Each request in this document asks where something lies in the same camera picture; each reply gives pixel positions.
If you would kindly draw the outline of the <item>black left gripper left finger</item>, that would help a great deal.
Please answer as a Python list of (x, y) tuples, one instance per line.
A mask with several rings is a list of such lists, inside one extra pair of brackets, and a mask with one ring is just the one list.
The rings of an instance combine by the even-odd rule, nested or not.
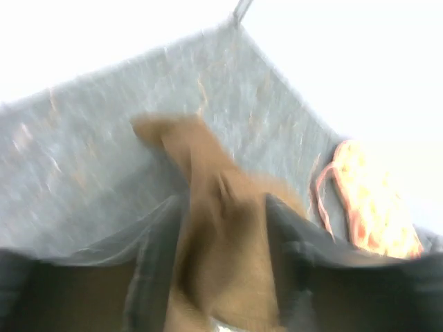
[(70, 257), (1, 251), (2, 331), (162, 331), (180, 198)]

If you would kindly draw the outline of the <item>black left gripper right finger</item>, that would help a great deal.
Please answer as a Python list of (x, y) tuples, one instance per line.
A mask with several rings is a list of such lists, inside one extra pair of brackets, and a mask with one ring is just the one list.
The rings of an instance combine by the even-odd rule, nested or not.
[(266, 196), (280, 321), (289, 331), (441, 331), (442, 254), (370, 254)]

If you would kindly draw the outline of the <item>brown cloth napkin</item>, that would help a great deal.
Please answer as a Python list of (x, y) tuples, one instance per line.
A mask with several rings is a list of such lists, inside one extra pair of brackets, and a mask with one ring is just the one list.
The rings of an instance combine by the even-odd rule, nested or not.
[(136, 136), (163, 149), (190, 186), (165, 320), (166, 331), (210, 331), (211, 319), (282, 331), (269, 253), (265, 196), (306, 215), (286, 185), (250, 176), (197, 116), (139, 116)]

